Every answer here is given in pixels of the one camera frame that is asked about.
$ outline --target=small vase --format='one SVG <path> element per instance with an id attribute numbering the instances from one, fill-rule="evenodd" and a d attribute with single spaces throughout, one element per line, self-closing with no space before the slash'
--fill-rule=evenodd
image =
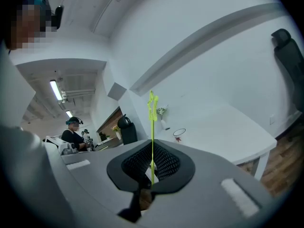
<path id="1" fill-rule="evenodd" d="M 119 140 L 122 139 L 122 137 L 120 136 L 120 133 L 119 133 L 119 132 L 116 132 L 116 136 L 117 136 L 117 138 L 118 138 Z"/>
<path id="2" fill-rule="evenodd" d="M 166 124 L 166 122 L 162 119 L 161 120 L 161 126 L 162 126 L 162 128 L 164 129 L 164 130 L 168 130 L 168 129 L 170 129 L 169 127 L 167 127 L 167 124 Z"/>

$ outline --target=yellow-green object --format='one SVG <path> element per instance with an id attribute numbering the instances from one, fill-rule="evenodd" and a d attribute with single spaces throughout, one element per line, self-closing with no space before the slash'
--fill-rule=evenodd
<path id="1" fill-rule="evenodd" d="M 101 150 L 105 150 L 107 147 L 108 147 L 108 146 L 106 146 L 106 147 L 102 148 Z M 99 151 L 101 151 L 101 150 L 99 150 Z"/>
<path id="2" fill-rule="evenodd" d="M 152 139 L 152 161 L 151 161 L 151 176 L 152 185 L 154 184 L 154 160 L 153 160 L 153 145 L 154 145 L 154 122 L 157 121 L 157 114 L 156 114 L 156 106 L 158 102 L 158 96 L 153 94 L 153 91 L 150 91 L 150 97 L 148 102 L 148 110 L 149 110 L 149 120 L 151 121 L 151 139 Z"/>

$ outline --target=woman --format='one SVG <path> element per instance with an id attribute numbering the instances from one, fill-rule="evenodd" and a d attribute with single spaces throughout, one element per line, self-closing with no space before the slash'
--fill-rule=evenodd
<path id="1" fill-rule="evenodd" d="M 74 143 L 78 151 L 86 151 L 89 144 L 85 143 L 83 138 L 75 132 L 79 130 L 79 119 L 72 116 L 66 121 L 66 124 L 68 125 L 68 129 L 62 133 L 61 139 L 69 143 Z"/>

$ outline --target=white desk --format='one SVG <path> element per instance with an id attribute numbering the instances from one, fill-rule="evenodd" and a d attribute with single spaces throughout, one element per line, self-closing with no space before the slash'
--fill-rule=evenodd
<path id="1" fill-rule="evenodd" d="M 186 129 L 189 147 L 217 154 L 235 165 L 255 160 L 253 175 L 260 180 L 276 140 L 257 123 L 230 105 L 214 109 L 209 115 L 188 123 L 168 124 L 155 139 L 175 142 L 173 133 Z"/>

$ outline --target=fluorescent light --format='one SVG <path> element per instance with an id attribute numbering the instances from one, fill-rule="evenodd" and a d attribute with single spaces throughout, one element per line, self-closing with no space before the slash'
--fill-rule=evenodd
<path id="1" fill-rule="evenodd" d="M 53 91 L 54 91 L 54 94 L 55 94 L 57 100 L 62 101 L 62 97 L 61 97 L 61 94 L 60 94 L 60 92 L 59 92 L 59 89 L 58 89 L 56 80 L 51 80 L 49 83 L 50 83 L 51 86 L 52 86 L 52 89 L 53 89 Z"/>
<path id="2" fill-rule="evenodd" d="M 66 111 L 66 114 L 69 116 L 69 117 L 72 117 L 73 115 L 71 114 L 70 111 Z"/>

